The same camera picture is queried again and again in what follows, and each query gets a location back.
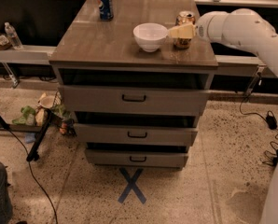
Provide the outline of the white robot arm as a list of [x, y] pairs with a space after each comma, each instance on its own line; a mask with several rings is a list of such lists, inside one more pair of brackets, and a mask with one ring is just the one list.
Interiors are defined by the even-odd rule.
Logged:
[[[231, 13], [213, 11], [195, 23], [168, 30], [171, 38], [199, 38], [256, 55], [278, 77], [278, 34], [255, 11], [240, 8]], [[273, 172], [259, 224], [278, 224], [278, 163]]]

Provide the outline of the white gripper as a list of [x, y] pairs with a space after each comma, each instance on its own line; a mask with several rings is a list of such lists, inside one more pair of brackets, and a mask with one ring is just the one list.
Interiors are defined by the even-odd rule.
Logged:
[[221, 43], [224, 21], [229, 14], [225, 11], [212, 11], [202, 15], [195, 25], [184, 23], [168, 30], [171, 38], [191, 39], [197, 34], [201, 39], [210, 43]]

